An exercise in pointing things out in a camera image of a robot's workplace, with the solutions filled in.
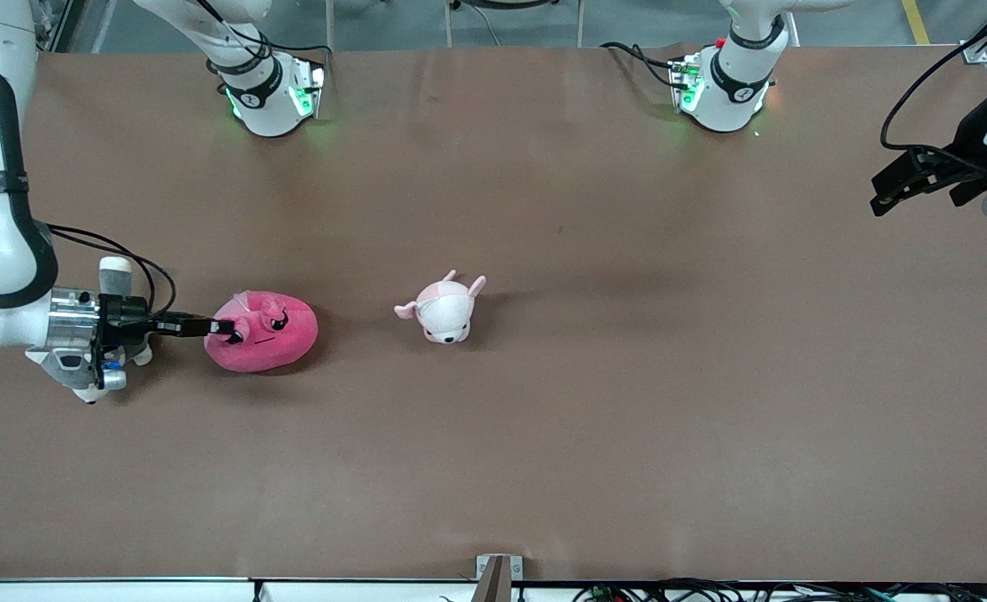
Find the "stuffed animal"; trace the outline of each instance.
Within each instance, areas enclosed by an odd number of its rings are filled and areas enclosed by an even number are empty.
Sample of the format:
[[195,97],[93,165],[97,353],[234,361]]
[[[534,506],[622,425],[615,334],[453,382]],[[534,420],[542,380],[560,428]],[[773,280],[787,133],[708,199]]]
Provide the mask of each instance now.
[[319,334],[315,312],[299,298],[246,290],[215,312],[233,320],[233,334],[210,334],[203,348],[216,365],[233,372],[263,372],[303,357]]
[[448,345],[462,343],[471,334],[471,311],[475,308],[478,291],[486,286],[486,277],[475,278],[471,288],[453,282],[456,270],[423,289],[423,293],[407,305],[393,309],[402,320],[416,319],[423,334],[432,343]]

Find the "white plush pig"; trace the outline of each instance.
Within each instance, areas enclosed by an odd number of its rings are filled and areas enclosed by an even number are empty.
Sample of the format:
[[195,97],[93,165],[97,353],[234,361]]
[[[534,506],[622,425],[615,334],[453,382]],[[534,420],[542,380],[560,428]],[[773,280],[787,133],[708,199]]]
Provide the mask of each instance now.
[[423,293],[407,305],[393,309],[402,320],[417,319],[423,334],[432,343],[448,345],[462,343],[471,333],[471,311],[475,308],[478,291],[486,286],[486,277],[475,279],[471,288],[453,282],[456,270],[423,289]]

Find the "metal bracket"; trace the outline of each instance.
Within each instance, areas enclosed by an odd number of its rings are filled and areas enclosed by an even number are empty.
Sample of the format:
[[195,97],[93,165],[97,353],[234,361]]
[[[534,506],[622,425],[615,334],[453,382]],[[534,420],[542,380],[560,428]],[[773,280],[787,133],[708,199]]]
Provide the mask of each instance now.
[[483,554],[475,558],[475,568],[481,578],[471,602],[510,602],[513,579],[524,578],[524,557]]
[[512,575],[512,580],[521,580],[524,578],[523,556],[513,556],[510,554],[483,554],[482,556],[475,556],[475,579],[481,579],[483,577],[483,571],[486,570],[486,564],[489,564],[490,559],[493,559],[494,556],[504,556],[505,559],[509,561],[509,575]]
[[[960,39],[959,44],[964,43],[964,39]],[[970,46],[963,50],[963,60],[965,64],[987,64],[987,42],[982,42],[976,47]]]

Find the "pink plush ball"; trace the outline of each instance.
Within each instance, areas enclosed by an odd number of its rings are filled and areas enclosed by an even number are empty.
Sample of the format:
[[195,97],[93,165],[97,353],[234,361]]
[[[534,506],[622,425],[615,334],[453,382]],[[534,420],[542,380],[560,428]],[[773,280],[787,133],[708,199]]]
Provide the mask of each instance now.
[[236,332],[204,336],[203,348],[216,365],[233,372],[291,365],[311,350],[319,335],[315,312],[308,304],[265,290],[234,294],[215,312],[215,319],[233,320]]

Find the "floor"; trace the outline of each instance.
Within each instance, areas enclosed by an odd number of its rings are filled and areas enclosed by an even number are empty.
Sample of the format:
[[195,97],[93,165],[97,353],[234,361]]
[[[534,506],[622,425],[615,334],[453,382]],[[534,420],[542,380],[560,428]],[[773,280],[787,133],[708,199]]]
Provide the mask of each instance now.
[[[573,46],[578,0],[518,10],[485,8],[504,45]],[[170,53],[195,47],[131,0],[89,0],[72,50]],[[716,0],[586,0],[585,46],[608,41],[665,46],[708,42],[727,32]],[[919,15],[921,27],[911,27]],[[336,0],[335,49],[393,50],[445,45],[442,0]],[[483,15],[454,13],[454,45],[493,45]],[[987,0],[857,0],[849,8],[795,16],[804,46],[957,43],[987,19]],[[326,42],[325,0],[278,0],[261,27],[286,45]]]

